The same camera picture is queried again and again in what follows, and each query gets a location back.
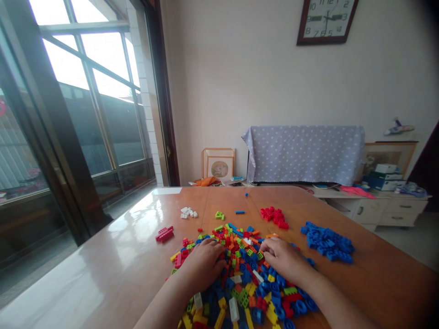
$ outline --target pink cloth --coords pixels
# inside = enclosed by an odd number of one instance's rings
[[[359,196],[365,196],[368,197],[369,199],[376,199],[376,197],[374,197],[372,194],[366,192],[363,189],[360,189],[359,187],[341,186],[340,188],[342,189],[342,191],[345,191],[347,193],[358,194]]]

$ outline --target white wall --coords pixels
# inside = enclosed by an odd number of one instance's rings
[[[439,120],[437,36],[415,0],[361,0],[344,45],[296,46],[302,0],[165,0],[163,28],[182,184],[205,147],[250,125],[362,124],[366,141],[419,140]],[[413,133],[384,137],[393,117]]]

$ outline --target orange object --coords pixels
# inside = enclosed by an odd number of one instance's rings
[[[256,298],[254,296],[248,298],[248,305],[252,307],[256,307]]]
[[[202,180],[195,180],[194,183],[196,185],[192,185],[192,186],[195,186],[195,187],[198,187],[198,186],[211,186],[215,182],[216,182],[216,177],[212,176],[212,177],[204,178]]]

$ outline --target polka dot cloth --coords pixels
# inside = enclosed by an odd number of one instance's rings
[[[362,126],[251,126],[247,181],[351,186],[364,149]]]

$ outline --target hand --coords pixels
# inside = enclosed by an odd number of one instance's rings
[[[192,250],[173,276],[178,275],[190,295],[203,292],[218,278],[226,265],[225,260],[216,261],[224,251],[224,247],[215,239],[205,239]]]
[[[265,260],[280,275],[304,289],[318,275],[297,248],[277,237],[265,239],[261,244],[261,251]]]

